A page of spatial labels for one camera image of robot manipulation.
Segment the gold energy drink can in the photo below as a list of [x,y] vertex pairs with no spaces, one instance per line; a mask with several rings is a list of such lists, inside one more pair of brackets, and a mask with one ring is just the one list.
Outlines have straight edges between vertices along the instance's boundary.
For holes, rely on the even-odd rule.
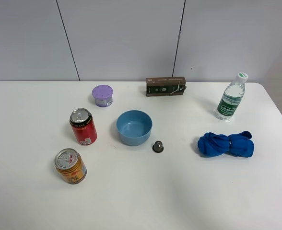
[[61,150],[54,159],[55,168],[68,184],[78,184],[87,175],[87,168],[80,154],[70,148]]

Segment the dark coffee capsule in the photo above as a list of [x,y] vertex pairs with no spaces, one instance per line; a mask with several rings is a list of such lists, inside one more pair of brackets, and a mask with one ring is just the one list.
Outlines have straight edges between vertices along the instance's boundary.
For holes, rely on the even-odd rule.
[[163,143],[161,141],[156,141],[152,147],[153,151],[156,153],[161,153],[164,150]]

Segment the dark brown capsule box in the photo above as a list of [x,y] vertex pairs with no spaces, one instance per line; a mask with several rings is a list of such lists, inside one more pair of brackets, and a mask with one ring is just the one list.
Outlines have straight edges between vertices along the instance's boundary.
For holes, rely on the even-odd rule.
[[146,79],[146,96],[183,95],[186,89],[184,77],[159,77]]

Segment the blue rolled cloth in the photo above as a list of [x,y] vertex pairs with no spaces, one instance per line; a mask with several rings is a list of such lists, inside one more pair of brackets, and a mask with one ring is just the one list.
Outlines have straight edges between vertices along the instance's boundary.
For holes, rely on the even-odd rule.
[[223,135],[212,132],[205,133],[198,140],[198,148],[204,157],[217,157],[230,154],[236,157],[250,158],[254,153],[252,135],[248,131],[239,134]]

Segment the red soda can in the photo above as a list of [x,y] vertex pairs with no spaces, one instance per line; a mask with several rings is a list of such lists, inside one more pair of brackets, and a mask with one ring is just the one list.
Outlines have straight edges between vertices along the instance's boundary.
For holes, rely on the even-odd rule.
[[85,108],[77,108],[70,115],[70,125],[77,141],[81,145],[93,144],[97,139],[97,131],[92,114]]

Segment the clear water bottle green label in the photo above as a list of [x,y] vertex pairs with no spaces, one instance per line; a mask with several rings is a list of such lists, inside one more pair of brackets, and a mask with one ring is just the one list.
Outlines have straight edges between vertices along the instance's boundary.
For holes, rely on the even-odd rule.
[[218,119],[228,121],[233,118],[237,107],[244,97],[247,80],[248,75],[244,72],[239,72],[236,78],[226,87],[215,110]]

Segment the purple lidded round container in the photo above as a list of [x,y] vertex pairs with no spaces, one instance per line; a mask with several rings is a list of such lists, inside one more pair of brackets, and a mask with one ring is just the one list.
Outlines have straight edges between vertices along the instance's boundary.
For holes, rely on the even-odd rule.
[[98,85],[93,88],[92,96],[99,107],[109,107],[113,102],[113,89],[109,85]]

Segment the blue plastic bowl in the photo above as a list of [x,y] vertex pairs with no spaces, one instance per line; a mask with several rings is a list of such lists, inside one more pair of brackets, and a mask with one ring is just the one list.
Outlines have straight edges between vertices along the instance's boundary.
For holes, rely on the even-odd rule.
[[130,110],[118,117],[116,127],[122,143],[129,146],[138,146],[149,138],[153,122],[145,112]]

